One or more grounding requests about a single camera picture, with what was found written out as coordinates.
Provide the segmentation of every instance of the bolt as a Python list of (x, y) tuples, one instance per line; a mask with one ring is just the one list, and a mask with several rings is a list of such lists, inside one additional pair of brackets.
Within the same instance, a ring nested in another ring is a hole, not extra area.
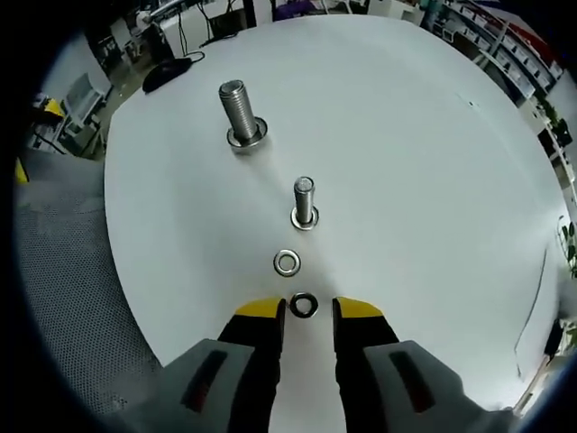
[(240, 79), (228, 81), (218, 89), (218, 96), (236, 139), (241, 142), (251, 140), (257, 134), (258, 128), (244, 83)]
[(295, 181), (296, 218), (301, 225), (309, 224), (313, 219), (313, 194), (315, 182), (302, 176)]

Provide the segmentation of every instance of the black mouse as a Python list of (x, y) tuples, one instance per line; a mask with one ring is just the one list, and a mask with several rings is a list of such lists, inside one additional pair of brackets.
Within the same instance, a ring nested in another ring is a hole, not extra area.
[(150, 93), (152, 90), (156, 90), (172, 79), (184, 74), (191, 66), (192, 60), (189, 58), (164, 60), (148, 73), (142, 82), (142, 90), (144, 93)]

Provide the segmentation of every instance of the cable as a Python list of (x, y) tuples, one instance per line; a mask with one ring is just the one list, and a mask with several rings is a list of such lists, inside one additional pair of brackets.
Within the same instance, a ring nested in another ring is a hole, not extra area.
[(321, 0), (321, 5), (323, 5), (323, 7), (324, 7), (324, 9), (325, 9), (325, 14), (329, 15), (329, 13), (328, 13), (328, 8), (326, 7), (325, 0)]
[(192, 64), (193, 64), (193, 65), (194, 65), (195, 63), (199, 63), (204, 57), (206, 57), (205, 53), (202, 52), (202, 51), (191, 51), (191, 52), (187, 52), (184, 57), (192, 56), (193, 54), (200, 54), (200, 57), (199, 57), (198, 59), (192, 60)]
[(213, 34), (215, 34), (215, 29), (213, 29), (213, 25), (210, 22), (210, 20), (208, 19), (208, 17), (206, 16), (205, 13), (205, 7), (202, 5), (202, 3), (197, 3), (197, 8), (200, 11), (200, 13), (205, 17), (205, 21), (206, 21), (206, 38), (208, 40), (210, 40), (210, 32), (212, 31)]
[(226, 36), (219, 36), (219, 37), (217, 37), (217, 38), (209, 39), (208, 41), (201, 43), (198, 48), (204, 48), (204, 47), (206, 47), (207, 45), (210, 45), (210, 44), (213, 43), (213, 42), (222, 41), (223, 39), (232, 39), (232, 38), (235, 37), (237, 34), (238, 34), (238, 32), (234, 32), (234, 33), (232, 33), (232, 34), (227, 34)]
[(187, 35), (184, 34), (184, 29), (182, 28), (182, 11), (180, 10), (179, 10), (179, 38), (180, 38), (180, 49), (182, 50), (182, 56), (184, 57), (187, 55), (188, 41), (187, 41)]

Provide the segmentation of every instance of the wall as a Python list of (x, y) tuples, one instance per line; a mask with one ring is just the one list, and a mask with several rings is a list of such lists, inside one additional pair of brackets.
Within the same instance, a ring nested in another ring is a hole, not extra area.
[(565, 147), (565, 153), (573, 166), (577, 166), (577, 85), (571, 74), (565, 71), (547, 96), (559, 117), (567, 122), (573, 143)]
[(110, 81), (92, 54), (86, 36), (79, 33), (62, 48), (42, 83), (41, 92), (61, 100), (72, 83), (85, 72), (94, 88), (103, 93), (110, 89)]

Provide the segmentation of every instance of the desk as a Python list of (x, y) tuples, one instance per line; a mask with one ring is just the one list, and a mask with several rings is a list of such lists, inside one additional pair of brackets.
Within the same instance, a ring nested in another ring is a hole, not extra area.
[[(336, 295), (382, 309), (484, 407), (515, 405), (556, 314), (567, 208), (505, 94), (435, 36), (381, 17), (287, 20), (204, 51), (186, 74), (124, 102), (108, 138), (114, 263), (160, 362), (218, 337), (251, 299), (306, 290), (320, 308), (307, 320), (287, 314), (270, 431), (345, 429)], [(229, 148), (217, 95), (233, 78), (270, 130), (246, 158)], [(316, 182), (311, 232), (289, 218), (301, 175)], [(302, 261), (292, 278), (273, 269), (285, 248)], [(537, 292), (542, 321), (528, 338)], [(523, 333), (530, 344), (516, 351)]]
[[(278, 0), (277, 7), (284, 5), (285, 3), (285, 0)], [(243, 9), (242, 0), (236, 0), (232, 5), (234, 11)], [(257, 25), (272, 23), (270, 0), (253, 0), (253, 5)], [(216, 16), (224, 14), (227, 6), (227, 0), (215, 0), (213, 3), (204, 5), (205, 14), (209, 19), (215, 18)], [(200, 44), (208, 40), (205, 17), (200, 13), (197, 6), (192, 6), (180, 14), (180, 20), (182, 23), (182, 30), (187, 38), (188, 50), (197, 50)], [(170, 48), (172, 49), (172, 53), (176, 57), (182, 56), (179, 34), (179, 16), (175, 15), (162, 21), (160, 23), (160, 28), (166, 36)]]

